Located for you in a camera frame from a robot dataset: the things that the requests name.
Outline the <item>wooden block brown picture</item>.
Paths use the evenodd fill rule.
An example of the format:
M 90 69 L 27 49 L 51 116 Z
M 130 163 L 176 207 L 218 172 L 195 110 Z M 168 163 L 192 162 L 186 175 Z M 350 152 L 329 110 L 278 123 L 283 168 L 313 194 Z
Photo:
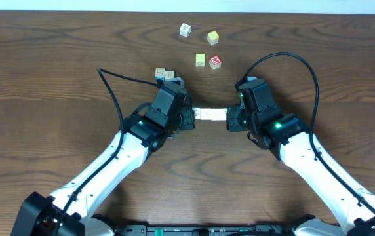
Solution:
M 201 108 L 192 108 L 195 120 L 201 120 Z

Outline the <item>wooden block with drawing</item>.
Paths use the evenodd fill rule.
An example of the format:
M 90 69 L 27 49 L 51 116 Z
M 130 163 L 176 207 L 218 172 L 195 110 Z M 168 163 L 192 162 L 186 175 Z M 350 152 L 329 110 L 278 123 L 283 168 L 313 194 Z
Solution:
M 222 108 L 219 110 L 218 119 L 220 121 L 225 121 L 227 119 L 227 108 Z

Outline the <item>wooden block drawing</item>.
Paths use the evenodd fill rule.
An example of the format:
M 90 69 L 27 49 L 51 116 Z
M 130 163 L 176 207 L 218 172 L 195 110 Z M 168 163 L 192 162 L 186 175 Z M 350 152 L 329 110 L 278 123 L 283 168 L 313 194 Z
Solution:
M 220 110 L 219 109 L 210 109 L 210 120 L 219 121 L 220 120 Z

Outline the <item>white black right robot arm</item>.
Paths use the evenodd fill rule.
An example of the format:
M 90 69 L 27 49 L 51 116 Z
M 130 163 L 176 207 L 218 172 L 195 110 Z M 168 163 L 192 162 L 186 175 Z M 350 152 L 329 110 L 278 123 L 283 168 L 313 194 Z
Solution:
M 292 227 L 293 235 L 375 235 L 375 195 L 340 166 L 296 115 L 281 115 L 278 106 L 249 112 L 234 105 L 227 112 L 227 128 L 247 132 L 249 140 L 299 174 L 338 222 L 333 226 L 310 216 Z

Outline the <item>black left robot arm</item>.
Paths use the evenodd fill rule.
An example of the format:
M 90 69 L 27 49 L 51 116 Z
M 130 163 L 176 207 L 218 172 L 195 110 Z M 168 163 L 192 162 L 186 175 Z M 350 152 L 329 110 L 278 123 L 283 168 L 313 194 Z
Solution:
M 94 217 L 119 183 L 160 149 L 175 131 L 193 130 L 189 104 L 164 111 L 145 103 L 122 120 L 111 144 L 72 181 L 48 197 L 33 192 L 22 203 L 12 235 L 114 235 Z

